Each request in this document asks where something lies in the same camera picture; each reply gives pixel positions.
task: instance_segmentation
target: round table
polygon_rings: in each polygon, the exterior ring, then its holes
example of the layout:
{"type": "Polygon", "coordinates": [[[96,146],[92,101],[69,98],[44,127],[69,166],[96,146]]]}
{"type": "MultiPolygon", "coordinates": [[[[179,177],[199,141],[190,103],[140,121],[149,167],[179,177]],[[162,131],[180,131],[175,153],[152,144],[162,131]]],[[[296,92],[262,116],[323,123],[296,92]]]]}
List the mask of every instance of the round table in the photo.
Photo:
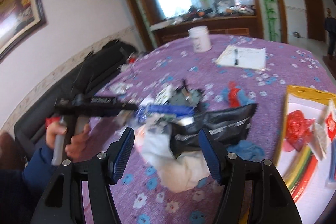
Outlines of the round table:
{"type": "MultiPolygon", "coordinates": [[[[178,87],[182,79],[193,89],[203,89],[208,110],[228,108],[221,91],[230,81],[245,91],[258,103],[252,118],[248,140],[262,147],[267,158],[272,158],[283,121],[283,104],[287,85],[301,85],[336,93],[322,65],[311,52],[278,42],[232,35],[211,35],[212,49],[194,53],[189,38],[167,43],[137,60],[133,66],[134,78],[129,71],[120,73],[98,95],[112,96],[109,87],[120,81],[133,86],[123,101],[133,99],[140,103],[146,96],[155,96],[166,84],[178,87]],[[266,69],[253,71],[234,67],[220,67],[215,60],[228,45],[241,47],[266,47],[266,69]]],[[[99,121],[91,119],[90,141],[85,150],[87,160],[105,151],[119,138],[113,118],[99,121]]],[[[148,166],[132,151],[123,178],[111,187],[115,206],[122,223],[212,223],[222,195],[222,187],[211,178],[202,179],[196,188],[182,193],[172,193],[160,185],[153,167],[148,166]]],[[[92,224],[87,188],[83,189],[83,204],[87,224],[92,224]]]]}

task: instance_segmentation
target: hand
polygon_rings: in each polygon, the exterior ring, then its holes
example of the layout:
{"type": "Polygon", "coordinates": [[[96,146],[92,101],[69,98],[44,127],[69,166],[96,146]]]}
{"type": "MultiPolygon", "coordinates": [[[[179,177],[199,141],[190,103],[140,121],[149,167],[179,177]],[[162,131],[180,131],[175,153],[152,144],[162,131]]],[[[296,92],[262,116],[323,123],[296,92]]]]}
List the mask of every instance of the hand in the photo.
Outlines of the hand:
{"type": "MultiPolygon", "coordinates": [[[[72,159],[78,159],[81,152],[86,147],[86,141],[89,139],[89,132],[91,128],[89,124],[84,126],[83,132],[71,138],[70,144],[65,146],[67,156],[72,159]]],[[[58,122],[53,122],[47,128],[45,143],[50,149],[54,149],[56,135],[65,135],[67,128],[60,125],[58,122]]]]}

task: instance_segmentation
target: floor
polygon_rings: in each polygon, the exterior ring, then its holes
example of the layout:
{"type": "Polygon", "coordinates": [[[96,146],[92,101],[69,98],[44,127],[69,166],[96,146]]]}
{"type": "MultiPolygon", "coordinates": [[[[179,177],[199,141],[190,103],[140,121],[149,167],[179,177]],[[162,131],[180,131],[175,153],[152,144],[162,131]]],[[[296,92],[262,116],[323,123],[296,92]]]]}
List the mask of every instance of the floor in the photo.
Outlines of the floor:
{"type": "Polygon", "coordinates": [[[288,44],[296,47],[303,48],[305,50],[308,50],[312,52],[316,59],[322,64],[322,66],[325,68],[327,71],[328,76],[330,77],[331,81],[334,83],[336,86],[336,80],[335,78],[331,75],[330,71],[326,67],[325,63],[322,60],[322,56],[327,55],[327,49],[328,45],[324,42],[313,40],[313,39],[308,39],[308,38],[297,38],[292,35],[288,36],[288,44]]]}

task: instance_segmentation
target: framed painting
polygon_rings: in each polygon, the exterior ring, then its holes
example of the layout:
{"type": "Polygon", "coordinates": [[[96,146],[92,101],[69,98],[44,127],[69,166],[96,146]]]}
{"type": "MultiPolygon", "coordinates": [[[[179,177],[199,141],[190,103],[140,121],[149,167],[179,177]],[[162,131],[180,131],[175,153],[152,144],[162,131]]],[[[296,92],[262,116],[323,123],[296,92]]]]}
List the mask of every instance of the framed painting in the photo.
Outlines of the framed painting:
{"type": "Polygon", "coordinates": [[[0,62],[45,23],[41,0],[0,0],[0,62]]]}

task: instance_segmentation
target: pen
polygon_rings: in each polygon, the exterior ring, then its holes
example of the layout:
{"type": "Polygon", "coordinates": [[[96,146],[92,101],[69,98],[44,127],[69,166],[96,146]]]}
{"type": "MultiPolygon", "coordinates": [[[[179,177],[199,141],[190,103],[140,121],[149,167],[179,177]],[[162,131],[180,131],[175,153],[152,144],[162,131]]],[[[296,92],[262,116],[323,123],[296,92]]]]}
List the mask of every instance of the pen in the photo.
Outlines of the pen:
{"type": "Polygon", "coordinates": [[[238,65],[238,49],[235,49],[236,59],[235,59],[235,66],[238,65]]]}

